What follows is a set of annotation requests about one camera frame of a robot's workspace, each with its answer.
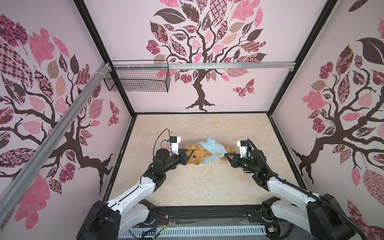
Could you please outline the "brown plush teddy bear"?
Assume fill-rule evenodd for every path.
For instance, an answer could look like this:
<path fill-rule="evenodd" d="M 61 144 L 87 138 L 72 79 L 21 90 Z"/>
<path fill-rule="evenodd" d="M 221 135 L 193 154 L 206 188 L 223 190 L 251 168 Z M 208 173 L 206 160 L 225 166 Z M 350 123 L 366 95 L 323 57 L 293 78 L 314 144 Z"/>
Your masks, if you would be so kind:
<path fill-rule="evenodd" d="M 193 165 L 207 165 L 213 160 L 222 160 L 226 161 L 225 154 L 236 154 L 236 150 L 232 147 L 223 146 L 224 152 L 221 153 L 221 150 L 218 152 L 214 150 L 214 153 L 211 153 L 209 150 L 205 149 L 199 144 L 192 144 L 185 147 L 188 155 L 192 155 L 188 161 L 188 164 Z"/>

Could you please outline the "light blue teddy shirt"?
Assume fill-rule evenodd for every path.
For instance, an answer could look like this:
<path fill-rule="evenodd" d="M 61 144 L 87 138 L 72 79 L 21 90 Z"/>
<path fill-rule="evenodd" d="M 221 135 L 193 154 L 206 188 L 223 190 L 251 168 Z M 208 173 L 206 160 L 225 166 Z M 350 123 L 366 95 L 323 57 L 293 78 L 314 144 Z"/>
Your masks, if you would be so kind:
<path fill-rule="evenodd" d="M 225 154 L 228 153 L 225 147 L 219 144 L 212 137 L 208 137 L 208 139 L 205 142 L 198 142 L 197 144 L 211 153 L 210 157 L 203 158 L 204 165 L 209 164 L 211 160 L 222 158 L 225 156 Z"/>

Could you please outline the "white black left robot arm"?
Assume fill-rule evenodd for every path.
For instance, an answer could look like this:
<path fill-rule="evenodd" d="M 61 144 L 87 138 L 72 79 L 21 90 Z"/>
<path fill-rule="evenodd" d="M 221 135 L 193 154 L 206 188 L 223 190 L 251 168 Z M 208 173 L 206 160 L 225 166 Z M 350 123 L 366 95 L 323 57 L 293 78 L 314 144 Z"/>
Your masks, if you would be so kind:
<path fill-rule="evenodd" d="M 167 149 L 158 150 L 137 184 L 106 203 L 97 201 L 92 205 L 76 239 L 116 240 L 122 232 L 145 222 L 150 208 L 142 201 L 164 183 L 168 171 L 185 166 L 193 154 L 193 150 L 186 149 L 173 155 Z"/>

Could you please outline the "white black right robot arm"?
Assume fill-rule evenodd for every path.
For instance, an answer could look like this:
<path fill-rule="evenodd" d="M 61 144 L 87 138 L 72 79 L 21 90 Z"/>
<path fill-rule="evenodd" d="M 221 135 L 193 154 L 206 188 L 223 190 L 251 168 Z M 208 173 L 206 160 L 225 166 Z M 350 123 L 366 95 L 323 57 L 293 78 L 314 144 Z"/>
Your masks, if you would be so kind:
<path fill-rule="evenodd" d="M 259 150 L 225 154 L 233 168 L 251 173 L 255 183 L 274 194 L 262 203 L 265 221 L 283 219 L 309 232 L 316 240 L 349 240 L 356 228 L 330 195 L 317 195 L 282 179 Z"/>

